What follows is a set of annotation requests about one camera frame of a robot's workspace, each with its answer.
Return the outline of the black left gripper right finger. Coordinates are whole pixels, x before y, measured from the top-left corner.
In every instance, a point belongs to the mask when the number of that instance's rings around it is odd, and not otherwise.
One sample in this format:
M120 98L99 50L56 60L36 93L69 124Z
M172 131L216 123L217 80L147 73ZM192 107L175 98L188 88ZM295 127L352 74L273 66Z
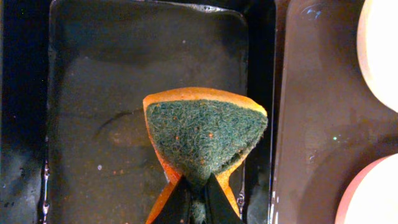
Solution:
M243 224L214 174L205 185L205 209L207 224Z

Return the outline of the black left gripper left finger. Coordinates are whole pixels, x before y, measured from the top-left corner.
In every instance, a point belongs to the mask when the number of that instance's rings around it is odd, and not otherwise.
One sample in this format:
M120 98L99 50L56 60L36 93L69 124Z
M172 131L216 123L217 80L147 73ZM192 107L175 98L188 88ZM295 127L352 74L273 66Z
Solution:
M190 184L183 176L177 182L160 213L152 224L189 224L192 193Z

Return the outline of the orange green scrub sponge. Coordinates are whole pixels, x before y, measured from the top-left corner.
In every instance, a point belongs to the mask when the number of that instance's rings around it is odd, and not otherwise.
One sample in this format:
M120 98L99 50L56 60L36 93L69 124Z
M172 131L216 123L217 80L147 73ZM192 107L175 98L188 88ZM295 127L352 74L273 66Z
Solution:
M241 219L244 199L234 196L229 178L262 138L266 110L246 96L203 87L148 95L143 109L149 139L169 180L147 222L184 176L192 193L190 223L206 223L205 185L211 174Z

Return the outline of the pink plate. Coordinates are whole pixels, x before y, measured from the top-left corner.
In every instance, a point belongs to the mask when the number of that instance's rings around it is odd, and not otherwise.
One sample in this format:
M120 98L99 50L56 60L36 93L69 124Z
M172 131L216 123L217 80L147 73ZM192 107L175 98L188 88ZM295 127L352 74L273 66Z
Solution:
M335 224L397 224L397 154L355 176L340 200Z

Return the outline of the white plate with ketchup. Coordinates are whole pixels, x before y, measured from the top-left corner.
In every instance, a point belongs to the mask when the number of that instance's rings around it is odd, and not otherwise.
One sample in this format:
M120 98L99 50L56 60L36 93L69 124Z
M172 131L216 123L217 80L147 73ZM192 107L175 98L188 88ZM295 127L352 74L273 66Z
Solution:
M356 48L368 88L382 104L397 111L397 0L365 0Z

